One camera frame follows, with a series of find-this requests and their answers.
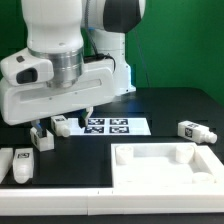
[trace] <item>green wall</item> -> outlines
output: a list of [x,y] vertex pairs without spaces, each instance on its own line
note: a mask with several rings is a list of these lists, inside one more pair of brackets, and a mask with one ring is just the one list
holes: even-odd
[[[146,0],[142,23],[127,35],[133,82],[196,87],[224,105],[224,0]],[[20,0],[0,1],[0,59],[25,47]]]

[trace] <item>cable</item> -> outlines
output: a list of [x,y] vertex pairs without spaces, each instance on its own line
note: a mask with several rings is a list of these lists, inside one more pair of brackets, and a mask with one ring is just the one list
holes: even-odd
[[86,1],[86,8],[85,8],[85,31],[86,31],[86,34],[87,34],[87,37],[92,45],[92,48],[94,50],[94,53],[95,55],[94,56],[87,56],[84,58],[84,61],[86,63],[88,62],[91,62],[91,61],[99,61],[99,60],[103,60],[103,59],[112,59],[113,62],[114,62],[114,71],[116,69],[116,62],[115,62],[115,59],[110,56],[110,55],[105,55],[105,54],[99,54],[98,53],[98,50],[96,48],[96,44],[95,42],[93,41],[93,38],[89,32],[89,9],[90,9],[90,3],[91,3],[91,0],[87,0]]
[[147,65],[146,65],[146,62],[145,62],[145,57],[144,57],[144,54],[143,54],[143,51],[142,51],[142,46],[141,46],[139,36],[138,36],[138,32],[137,32],[136,29],[134,29],[134,34],[135,34],[135,40],[136,40],[136,43],[137,43],[139,55],[140,55],[140,58],[141,58],[141,61],[142,61],[142,66],[143,66],[143,69],[145,71],[147,85],[150,88],[151,85],[150,85],[150,81],[149,81],[149,72],[148,72],[148,69],[147,69]]
[[97,48],[96,48],[96,44],[94,43],[93,41],[93,38],[89,32],[89,7],[90,7],[90,2],[91,0],[87,0],[86,1],[86,8],[85,8],[85,30],[86,30],[86,34],[89,38],[89,41],[93,47],[93,50],[94,50],[94,53],[95,53],[95,56],[96,58],[98,57],[98,51],[97,51]]

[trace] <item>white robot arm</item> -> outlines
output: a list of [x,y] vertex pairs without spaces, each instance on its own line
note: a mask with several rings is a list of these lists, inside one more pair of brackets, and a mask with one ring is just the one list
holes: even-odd
[[[144,8],[145,0],[22,0],[27,48],[1,62],[4,121],[14,125],[85,109],[131,91],[124,34],[141,21]],[[114,57],[115,72],[106,56],[84,63],[80,27],[86,19],[96,29],[99,53]],[[123,67],[129,71],[120,79]]]

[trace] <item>marker sheet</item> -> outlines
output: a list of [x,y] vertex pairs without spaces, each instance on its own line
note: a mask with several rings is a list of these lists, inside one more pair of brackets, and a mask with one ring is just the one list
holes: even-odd
[[151,135],[146,118],[90,118],[82,129],[78,118],[68,121],[71,135]]

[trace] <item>table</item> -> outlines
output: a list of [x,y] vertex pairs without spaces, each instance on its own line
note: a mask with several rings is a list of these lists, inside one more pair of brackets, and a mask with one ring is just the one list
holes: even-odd
[[[65,114],[67,118],[78,113]],[[116,102],[95,108],[92,117],[146,117],[151,136],[55,137],[54,151],[35,154],[32,184],[17,185],[12,170],[1,188],[105,188],[112,186],[110,144],[188,141],[177,136],[177,124],[190,120],[210,127],[218,141],[209,147],[224,160],[224,108],[199,89],[138,89]],[[43,124],[50,129],[50,120]],[[0,120],[0,147],[30,147],[30,124],[10,127]],[[221,223],[224,214],[164,214],[127,216],[0,217],[1,223]]]

